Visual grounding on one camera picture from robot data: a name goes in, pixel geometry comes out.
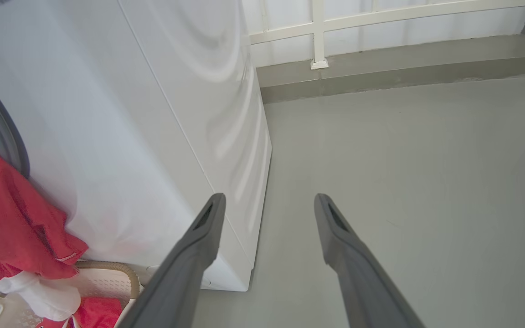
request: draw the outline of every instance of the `red sleeve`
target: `red sleeve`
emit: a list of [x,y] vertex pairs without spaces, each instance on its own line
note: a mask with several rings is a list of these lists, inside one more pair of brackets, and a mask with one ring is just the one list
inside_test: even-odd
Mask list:
[[53,207],[0,157],[0,261],[44,278],[68,278],[87,245],[64,231]]

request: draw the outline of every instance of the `metal railing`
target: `metal railing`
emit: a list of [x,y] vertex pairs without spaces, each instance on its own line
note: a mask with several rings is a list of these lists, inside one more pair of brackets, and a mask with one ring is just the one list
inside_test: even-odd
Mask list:
[[[403,21],[405,19],[522,6],[525,6],[525,0],[457,0],[455,2],[443,2],[440,4],[434,4],[432,0],[427,0],[427,4],[421,6],[378,10],[378,0],[372,0],[371,12],[325,20],[324,0],[312,0],[313,21],[273,30],[267,29],[268,24],[263,22],[265,31],[250,35],[250,42],[257,44],[296,36],[313,35],[314,56],[311,69],[319,69],[328,66],[327,60],[325,60],[325,45],[323,41],[323,33],[327,31],[386,23],[388,21]],[[265,16],[268,15],[265,8],[262,14],[263,21],[265,21]]]

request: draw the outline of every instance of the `railing post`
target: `railing post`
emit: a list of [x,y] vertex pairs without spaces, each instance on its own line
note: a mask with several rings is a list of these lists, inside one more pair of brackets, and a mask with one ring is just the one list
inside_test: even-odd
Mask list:
[[311,63],[311,69],[328,67],[327,60],[325,59],[325,44],[323,42],[323,33],[325,32],[323,30],[325,20],[323,12],[323,0],[313,0],[313,62]]

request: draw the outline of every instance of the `white wall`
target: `white wall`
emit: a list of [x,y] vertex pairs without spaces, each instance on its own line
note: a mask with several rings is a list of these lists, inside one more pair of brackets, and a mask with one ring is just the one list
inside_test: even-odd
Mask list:
[[[424,5],[426,0],[379,0],[376,10]],[[311,0],[242,0],[250,33],[312,21]],[[325,0],[325,19],[372,11],[371,0]],[[325,33],[325,55],[390,46],[518,34],[525,7],[392,21]],[[306,35],[252,46],[257,67],[313,58],[313,36]]]

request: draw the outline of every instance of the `white cloth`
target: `white cloth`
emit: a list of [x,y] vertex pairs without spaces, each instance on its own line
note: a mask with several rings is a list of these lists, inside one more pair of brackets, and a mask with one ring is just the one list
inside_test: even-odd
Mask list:
[[37,316],[54,321],[67,320],[81,303],[80,293],[75,287],[29,272],[0,280],[0,292],[18,293]]

